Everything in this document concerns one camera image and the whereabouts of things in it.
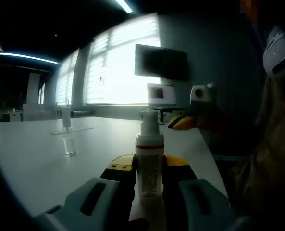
dark ceiling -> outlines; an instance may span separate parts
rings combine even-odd
[[[4,52],[60,62],[100,32],[129,18],[198,9],[192,1],[188,8],[185,0],[125,1],[133,10],[130,14],[115,0],[0,0],[0,45]]]

yellow object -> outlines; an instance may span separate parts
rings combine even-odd
[[[110,162],[107,169],[130,171],[135,155],[121,155]]]
[[[179,115],[173,116],[169,124],[173,123],[179,117],[180,117]],[[177,122],[172,129],[177,131],[186,131],[194,128],[195,125],[196,125],[196,120],[193,117],[186,116],[182,118],[179,122]]]
[[[167,158],[167,165],[168,166],[182,166],[182,165],[189,165],[186,160],[181,158],[175,157],[173,155],[166,155]]]

white wall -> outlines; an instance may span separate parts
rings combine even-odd
[[[37,104],[38,103],[38,85],[40,83],[41,74],[30,73],[27,89],[27,104]]]

glass vial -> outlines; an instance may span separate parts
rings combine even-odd
[[[73,127],[62,127],[62,136],[65,147],[65,154],[76,154]]]

clear liquid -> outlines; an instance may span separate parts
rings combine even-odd
[[[74,136],[63,136],[63,142],[65,147],[65,154],[67,155],[75,155],[76,149],[75,149],[75,142],[74,142]]]

